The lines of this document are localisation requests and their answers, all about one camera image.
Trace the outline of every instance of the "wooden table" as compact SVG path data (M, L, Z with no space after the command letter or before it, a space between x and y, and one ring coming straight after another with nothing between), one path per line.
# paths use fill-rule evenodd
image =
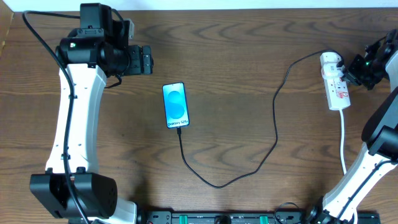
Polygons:
M254 176L221 190L183 164L175 130L165 125L162 85L185 82L191 125L183 129L188 163L223 184L254 170L275 141L272 97L287 67L321 49L346 64L364 46L397 28L397 9L287 9L121 12L136 25L134 44L150 45L154 74L125 77L105 90L98 122L100 174L119 195L145 207L174 210L273 210L311 206L341 179L340 117L327 106L318 57L290 73L276 99L279 142ZM31 16L53 49L79 21ZM29 191L44 172L60 101L58 67L17 13L0 59L0 223L55 220ZM365 122L389 92L349 88L346 161L361 146ZM395 223L398 172L385 176L359 206Z

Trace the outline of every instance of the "power strip switch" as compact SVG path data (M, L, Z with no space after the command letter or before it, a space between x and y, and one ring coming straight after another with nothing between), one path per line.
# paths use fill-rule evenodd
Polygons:
M326 96L330 110L340 110L351 105L349 101L347 83L341 80L344 65L338 67L340 55L334 52L323 53L321 60L321 74L325 82Z

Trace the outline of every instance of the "white power strip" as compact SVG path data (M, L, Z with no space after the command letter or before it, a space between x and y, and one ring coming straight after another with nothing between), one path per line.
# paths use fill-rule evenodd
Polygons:
M321 73L325 82L326 96L330 110L340 110L351 105L349 101L347 83L341 80L344 65L337 67L341 57L334 52L323 53L321 59Z

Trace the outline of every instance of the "green clip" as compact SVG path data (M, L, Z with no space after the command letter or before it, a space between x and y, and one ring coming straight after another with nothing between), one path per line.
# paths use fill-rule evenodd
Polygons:
M180 215L180 224L188 224L188 216Z
M268 224L268 216L260 216L260 224Z

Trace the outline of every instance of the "smartphone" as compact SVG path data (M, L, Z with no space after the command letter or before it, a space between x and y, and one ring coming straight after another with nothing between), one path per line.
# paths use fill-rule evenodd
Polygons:
M189 125L187 98L184 83L172 83L163 86L164 110L168 128Z

